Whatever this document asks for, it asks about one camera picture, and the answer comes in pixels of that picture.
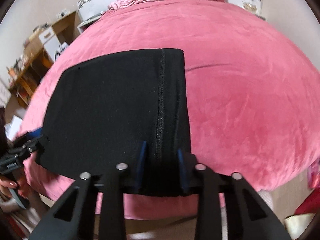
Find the person's left hand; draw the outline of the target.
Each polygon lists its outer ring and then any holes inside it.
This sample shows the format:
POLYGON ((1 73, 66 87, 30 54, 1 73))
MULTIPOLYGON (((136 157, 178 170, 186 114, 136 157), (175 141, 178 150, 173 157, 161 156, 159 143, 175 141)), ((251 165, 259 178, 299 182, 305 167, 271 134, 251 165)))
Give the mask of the person's left hand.
POLYGON ((21 171, 16 181, 10 180, 5 176, 1 176, 1 193, 7 198, 11 198, 12 195, 9 189, 18 189, 18 194, 27 199, 30 193, 30 186, 27 183, 27 179, 24 171, 21 171))

